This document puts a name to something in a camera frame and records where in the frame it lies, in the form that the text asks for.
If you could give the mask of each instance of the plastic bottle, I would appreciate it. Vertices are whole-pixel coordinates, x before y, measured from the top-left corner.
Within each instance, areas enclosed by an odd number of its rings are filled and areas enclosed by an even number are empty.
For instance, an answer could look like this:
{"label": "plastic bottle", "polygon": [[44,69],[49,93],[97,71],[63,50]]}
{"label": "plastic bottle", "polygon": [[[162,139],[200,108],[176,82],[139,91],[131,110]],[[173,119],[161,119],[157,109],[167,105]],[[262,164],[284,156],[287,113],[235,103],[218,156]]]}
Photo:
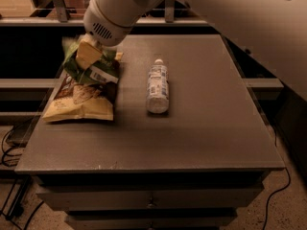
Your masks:
{"label": "plastic bottle", "polygon": [[148,74],[146,107],[152,113],[163,113],[169,108],[168,69],[160,58]]}

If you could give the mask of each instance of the wooden furniture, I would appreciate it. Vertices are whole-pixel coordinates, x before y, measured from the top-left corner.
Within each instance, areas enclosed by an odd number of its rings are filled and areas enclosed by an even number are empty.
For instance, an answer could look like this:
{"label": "wooden furniture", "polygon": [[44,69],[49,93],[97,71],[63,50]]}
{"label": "wooden furniture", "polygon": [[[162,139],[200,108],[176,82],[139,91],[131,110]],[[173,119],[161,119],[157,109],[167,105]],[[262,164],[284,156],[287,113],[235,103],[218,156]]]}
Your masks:
{"label": "wooden furniture", "polygon": [[[229,224],[284,164],[221,37],[129,35],[118,50],[114,122],[39,120],[15,171],[74,229]],[[156,58],[169,67],[166,115],[145,106]]]}

